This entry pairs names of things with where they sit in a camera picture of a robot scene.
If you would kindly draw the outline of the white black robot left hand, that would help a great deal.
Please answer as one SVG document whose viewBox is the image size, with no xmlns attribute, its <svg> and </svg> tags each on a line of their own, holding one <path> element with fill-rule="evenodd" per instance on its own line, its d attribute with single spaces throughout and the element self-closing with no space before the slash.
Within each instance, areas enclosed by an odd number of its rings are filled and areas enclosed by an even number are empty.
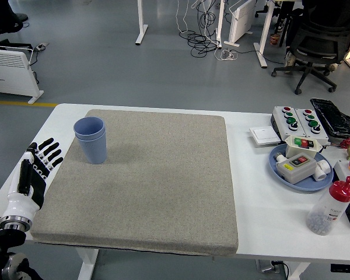
<svg viewBox="0 0 350 280">
<path fill-rule="evenodd" d="M 15 167 L 4 215 L 33 217 L 43 206 L 50 173 L 63 159 L 60 143 L 53 138 L 31 143 Z"/>
</svg>

